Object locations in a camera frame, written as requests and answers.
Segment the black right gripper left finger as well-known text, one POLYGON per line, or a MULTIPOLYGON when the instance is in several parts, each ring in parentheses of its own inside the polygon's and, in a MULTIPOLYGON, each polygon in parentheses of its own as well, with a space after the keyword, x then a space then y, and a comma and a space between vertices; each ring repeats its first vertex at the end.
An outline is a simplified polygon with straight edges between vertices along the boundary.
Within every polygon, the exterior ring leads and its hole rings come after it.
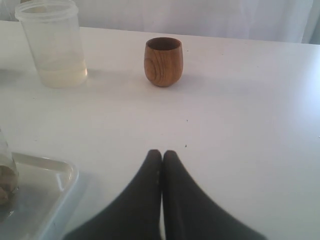
POLYGON ((149 150, 140 169, 123 192, 66 240, 159 240, 162 200, 162 155, 149 150))

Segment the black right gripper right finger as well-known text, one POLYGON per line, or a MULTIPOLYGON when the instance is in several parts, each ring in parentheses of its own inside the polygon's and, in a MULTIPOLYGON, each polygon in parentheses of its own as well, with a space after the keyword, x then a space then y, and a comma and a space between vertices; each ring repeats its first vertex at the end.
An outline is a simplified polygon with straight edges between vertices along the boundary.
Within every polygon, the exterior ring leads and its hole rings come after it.
POLYGON ((168 240, 264 240, 265 236, 222 209, 197 185, 178 154, 162 162, 162 199, 168 240))

